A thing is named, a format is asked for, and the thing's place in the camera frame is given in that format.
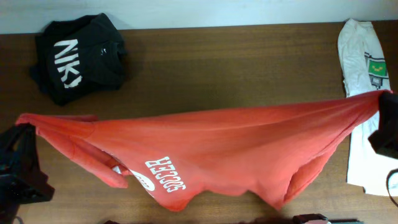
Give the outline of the red soccer t-shirt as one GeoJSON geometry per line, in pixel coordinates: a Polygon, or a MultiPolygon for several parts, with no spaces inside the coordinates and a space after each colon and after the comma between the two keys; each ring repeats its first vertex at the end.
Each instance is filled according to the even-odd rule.
{"type": "Polygon", "coordinates": [[[282,208],[303,192],[353,129],[375,115],[382,91],[338,100],[228,108],[146,118],[25,113],[56,150],[105,184],[134,176],[164,208],[198,194],[253,192],[282,208]]]}

